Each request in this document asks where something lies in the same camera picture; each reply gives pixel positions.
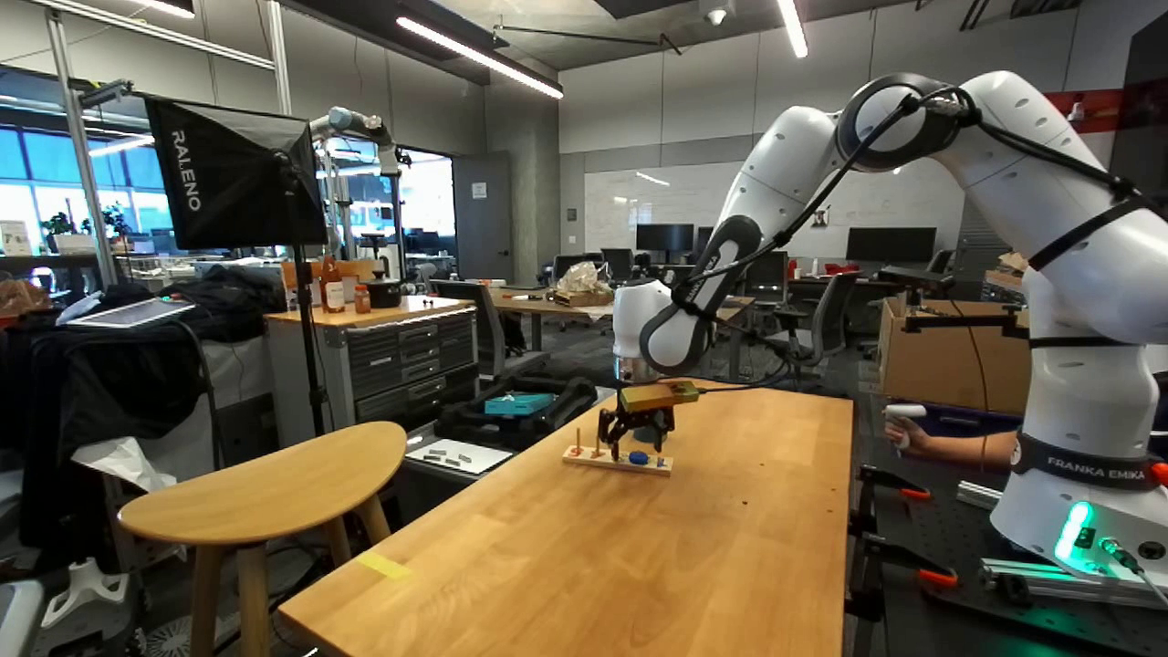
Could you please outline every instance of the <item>white robotic arm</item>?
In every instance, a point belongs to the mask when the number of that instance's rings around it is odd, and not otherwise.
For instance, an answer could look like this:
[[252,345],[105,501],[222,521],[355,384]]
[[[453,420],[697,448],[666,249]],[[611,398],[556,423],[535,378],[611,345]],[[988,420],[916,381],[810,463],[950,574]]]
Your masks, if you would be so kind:
[[[688,374],[740,263],[785,244],[848,167],[916,156],[945,166],[994,234],[1034,263],[1021,456],[994,526],[1076,574],[1134,578],[1134,559],[1166,587],[1168,498],[1146,460],[1158,387],[1144,345],[1168,345],[1168,224],[1016,74],[961,89],[883,76],[841,116],[785,110],[737,173],[692,290],[617,290],[617,378],[635,374],[632,359]],[[627,308],[666,310],[644,327],[624,322]]]

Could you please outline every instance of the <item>box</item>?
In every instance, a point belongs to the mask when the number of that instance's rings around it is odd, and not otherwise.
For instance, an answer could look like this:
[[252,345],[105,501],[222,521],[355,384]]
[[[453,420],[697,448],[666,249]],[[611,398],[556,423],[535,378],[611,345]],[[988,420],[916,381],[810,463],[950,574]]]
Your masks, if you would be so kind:
[[[922,318],[1003,313],[1003,302],[928,300]],[[1021,418],[1028,391],[1028,345],[1000,330],[907,331],[907,297],[880,310],[880,391],[898,401]]]

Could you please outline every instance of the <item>computer monitor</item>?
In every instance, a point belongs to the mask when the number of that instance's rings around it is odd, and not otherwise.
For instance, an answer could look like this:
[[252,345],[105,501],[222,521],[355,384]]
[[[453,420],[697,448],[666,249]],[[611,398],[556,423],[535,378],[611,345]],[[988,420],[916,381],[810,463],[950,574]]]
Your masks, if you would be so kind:
[[697,228],[697,244],[692,244],[692,255],[703,254],[708,239],[717,234],[717,228]]
[[638,224],[635,249],[662,254],[666,263],[678,263],[692,254],[692,224]]
[[740,269],[744,297],[779,297],[789,286],[789,254],[763,254]]
[[936,255],[936,228],[853,228],[848,230],[848,261],[858,263],[928,263]]

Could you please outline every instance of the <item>fluorescent light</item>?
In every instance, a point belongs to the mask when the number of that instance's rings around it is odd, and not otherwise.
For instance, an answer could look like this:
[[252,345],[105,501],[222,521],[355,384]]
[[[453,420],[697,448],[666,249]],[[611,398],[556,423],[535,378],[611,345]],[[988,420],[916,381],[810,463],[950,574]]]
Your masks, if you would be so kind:
[[89,150],[89,156],[114,156],[114,155],[144,150],[144,145],[152,145],[152,136],[132,136],[122,143],[95,145],[95,150]]
[[544,83],[542,76],[528,76],[528,74],[522,74],[522,71],[516,71],[516,65],[509,65],[509,64],[499,64],[494,54],[481,54],[481,53],[475,53],[475,49],[430,31],[430,26],[420,26],[417,18],[398,14],[398,26],[417,32],[417,38],[425,38],[425,41],[430,41],[430,46],[443,46],[447,53],[456,53],[456,54],[486,65],[486,71],[497,71],[497,74],[505,74],[505,76],[511,76],[511,81],[517,81],[517,83],[527,83],[527,89],[533,89],[542,97],[561,100],[561,93]]
[[797,11],[797,0],[779,0],[779,14],[782,14],[782,31],[791,41],[797,58],[806,58],[806,38],[802,38],[802,24],[801,24],[801,11]]
[[673,185],[669,178],[656,178],[656,177],[647,177],[647,173],[635,173],[644,183],[653,183],[653,185]]
[[152,7],[158,14],[195,18],[195,0],[140,0],[144,7]]

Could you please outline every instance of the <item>cable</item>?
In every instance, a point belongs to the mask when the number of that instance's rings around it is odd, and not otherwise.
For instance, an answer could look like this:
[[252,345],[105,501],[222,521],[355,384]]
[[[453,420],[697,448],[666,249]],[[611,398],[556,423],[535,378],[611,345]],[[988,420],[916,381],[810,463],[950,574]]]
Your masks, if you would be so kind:
[[1168,610],[1168,595],[1154,585],[1154,578],[1144,569],[1139,554],[1123,550],[1118,540],[1106,540],[1104,550],[1118,559],[1128,574],[1134,574]]
[[987,435],[987,418],[988,418],[988,378],[987,378],[987,363],[982,363],[982,347],[977,347],[975,330],[970,330],[970,327],[964,327],[964,336],[970,339],[975,368],[977,368],[977,391],[982,391],[982,418],[977,418],[982,456],[977,456],[977,468],[987,471],[987,456],[988,456],[988,435]]

